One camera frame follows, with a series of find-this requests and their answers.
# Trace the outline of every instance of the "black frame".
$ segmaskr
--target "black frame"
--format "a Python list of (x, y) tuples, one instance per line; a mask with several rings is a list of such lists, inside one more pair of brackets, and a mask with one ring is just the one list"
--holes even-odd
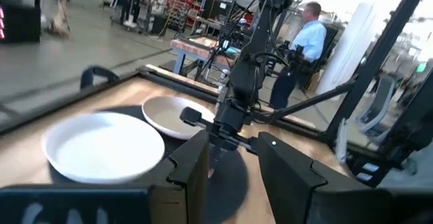
[[(179, 91), (181, 93), (185, 93), (187, 95), (196, 97), (198, 99), (201, 99), (205, 102), (212, 103), (212, 104), (215, 104), (217, 102), (219, 96), (217, 93), (213, 93), (197, 85), (193, 85), (191, 83), (181, 81), (169, 75), (157, 72), (151, 68), (142, 67), (137, 69), (134, 72), (130, 72), (128, 74), (124, 74), (123, 76), (120, 76), (119, 79), (117, 80), (109, 81), (107, 83), (103, 83), (96, 86), (85, 86), (83, 87), (82, 90), (80, 90), (76, 94), (56, 100), (50, 104), (40, 107), (39, 109), (33, 110), (29, 114), (24, 114), (17, 118), (8, 120), (6, 123), (0, 125), (0, 135), (5, 135), (6, 133), (10, 133), (16, 129), (19, 129), (20, 127), (24, 127), (36, 120), (42, 119), (45, 116), (49, 116), (50, 114), (63, 110), (68, 106), (72, 106), (73, 104), (83, 99), (87, 99), (91, 96), (94, 96), (97, 93), (107, 91), (108, 89), (111, 89), (117, 85), (120, 85), (121, 83), (127, 82), (128, 80), (134, 78), (146, 79), (153, 83), (157, 83), (159, 85), (168, 87), (170, 89)], [(350, 89), (350, 87), (352, 87), (352, 85), (348, 84), (347, 86), (342, 87), (341, 90), (345, 91), (347, 89)], [(311, 102), (307, 101), (307, 103), (298, 104), (299, 105), (298, 109), (301, 110), (303, 108), (307, 108), (309, 107), (310, 103)], [(300, 123), (288, 120), (286, 118), (274, 120), (271, 122), (271, 125), (325, 143), (323, 141), (325, 138), (323, 138), (322, 131), (318, 129), (310, 128), (306, 125), (302, 125)], [(351, 144), (349, 150), (352, 152), (353, 155), (362, 155), (368, 157), (369, 160), (372, 160), (374, 162), (389, 164), (387, 161), (383, 159), (382, 155), (375, 152), (371, 152), (357, 145)]]

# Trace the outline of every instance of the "table leg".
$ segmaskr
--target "table leg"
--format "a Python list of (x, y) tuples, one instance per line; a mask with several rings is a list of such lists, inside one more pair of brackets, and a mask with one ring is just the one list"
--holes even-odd
[(205, 79), (208, 79), (208, 77), (209, 77), (209, 73), (210, 73), (210, 68), (207, 67), (207, 68), (206, 68), (206, 75), (204, 76)]
[(192, 26), (192, 30), (191, 30), (191, 35), (194, 35), (196, 33), (197, 30), (197, 19), (194, 20), (194, 24)]
[(129, 16), (133, 15), (133, 8), (134, 8), (134, 0), (128, 0), (131, 2), (131, 7), (129, 8)]
[(194, 80), (197, 81), (202, 74), (202, 71), (204, 69), (204, 62), (200, 60), (200, 65), (197, 67), (196, 75), (194, 76)]
[(182, 67), (183, 67), (183, 63), (185, 62), (185, 54), (179, 52), (177, 54), (177, 59), (176, 59), (176, 64), (175, 64), (175, 69), (173, 70), (173, 72), (175, 74), (180, 74), (182, 71)]

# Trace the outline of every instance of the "man's arm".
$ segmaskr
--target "man's arm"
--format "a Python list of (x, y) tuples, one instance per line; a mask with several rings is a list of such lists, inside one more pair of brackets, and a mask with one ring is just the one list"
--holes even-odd
[(317, 26), (309, 38), (309, 48), (304, 52), (305, 59), (314, 61), (320, 58), (325, 43), (326, 28), (322, 25)]

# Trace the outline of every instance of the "black chair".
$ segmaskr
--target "black chair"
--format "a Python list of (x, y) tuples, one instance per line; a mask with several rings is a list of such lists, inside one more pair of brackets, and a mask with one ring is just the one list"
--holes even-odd
[(308, 74), (303, 74), (299, 79), (299, 87), (306, 89), (310, 85), (311, 77), (319, 72), (320, 69), (326, 64), (329, 56), (331, 55), (332, 49), (335, 47), (334, 38), (338, 33), (338, 29), (324, 24), (326, 28), (325, 41), (323, 42), (323, 50), (320, 58), (311, 62), (311, 72)]
[(355, 118), (359, 130), (366, 134), (370, 141), (376, 145), (383, 142), (390, 128), (380, 122), (388, 110), (395, 80), (388, 75), (380, 77), (378, 90), (368, 107)]

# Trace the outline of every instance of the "man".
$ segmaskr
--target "man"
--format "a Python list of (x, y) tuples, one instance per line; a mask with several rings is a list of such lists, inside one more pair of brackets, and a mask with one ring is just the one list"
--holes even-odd
[[(291, 50), (297, 45), (303, 46), (304, 59), (313, 62), (320, 58), (323, 44), (326, 37), (326, 28), (319, 21), (321, 6), (317, 2), (310, 2), (305, 5), (302, 18), (304, 27), (292, 42)], [(300, 74), (290, 73), (288, 68), (283, 68), (272, 88), (270, 105), (274, 109), (286, 108), (291, 92), (298, 82)]]

